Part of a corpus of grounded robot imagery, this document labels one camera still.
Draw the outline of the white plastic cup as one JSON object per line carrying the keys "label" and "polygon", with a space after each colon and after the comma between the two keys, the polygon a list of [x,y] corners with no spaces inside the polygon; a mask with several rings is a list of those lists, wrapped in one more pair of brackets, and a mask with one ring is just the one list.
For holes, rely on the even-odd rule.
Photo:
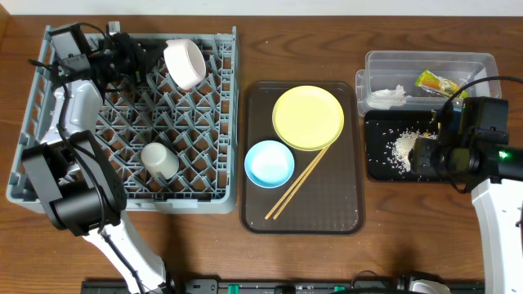
{"label": "white plastic cup", "polygon": [[166,146],[154,142],[149,143],[141,151],[141,161],[152,177],[173,178],[179,170],[178,157]]}

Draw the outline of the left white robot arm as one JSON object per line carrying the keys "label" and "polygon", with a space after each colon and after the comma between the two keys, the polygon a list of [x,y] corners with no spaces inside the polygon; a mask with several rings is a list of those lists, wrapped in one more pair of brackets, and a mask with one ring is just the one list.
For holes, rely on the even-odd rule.
{"label": "left white robot arm", "polygon": [[81,32],[51,40],[56,60],[30,62],[49,74],[55,108],[43,138],[22,152],[29,182],[49,221],[97,247],[128,292],[169,293],[163,259],[131,223],[123,182],[95,136],[106,95],[143,83],[166,46],[127,33],[104,35],[96,49]]}

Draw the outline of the pink white bowl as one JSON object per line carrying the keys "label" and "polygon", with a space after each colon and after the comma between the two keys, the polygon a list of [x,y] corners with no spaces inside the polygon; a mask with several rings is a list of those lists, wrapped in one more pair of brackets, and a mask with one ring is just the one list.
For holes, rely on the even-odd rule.
{"label": "pink white bowl", "polygon": [[189,90],[202,82],[207,74],[203,53],[190,39],[170,39],[163,50],[163,58],[172,80]]}

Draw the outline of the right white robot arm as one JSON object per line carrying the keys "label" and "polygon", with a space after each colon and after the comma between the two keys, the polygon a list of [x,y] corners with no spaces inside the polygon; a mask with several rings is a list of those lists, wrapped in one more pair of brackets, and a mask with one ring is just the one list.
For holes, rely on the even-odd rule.
{"label": "right white robot arm", "polygon": [[522,292],[522,150],[497,127],[472,126],[444,138],[420,137],[411,170],[471,196],[481,232],[487,293]]}

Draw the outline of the yellow green snack wrapper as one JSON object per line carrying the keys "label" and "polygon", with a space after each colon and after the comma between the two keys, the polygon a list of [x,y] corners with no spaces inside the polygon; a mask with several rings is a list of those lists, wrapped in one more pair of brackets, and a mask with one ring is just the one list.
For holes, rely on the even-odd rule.
{"label": "yellow green snack wrapper", "polygon": [[424,70],[418,76],[414,85],[425,91],[436,93],[448,98],[453,96],[460,89],[457,83],[447,78],[437,76],[429,70]]}

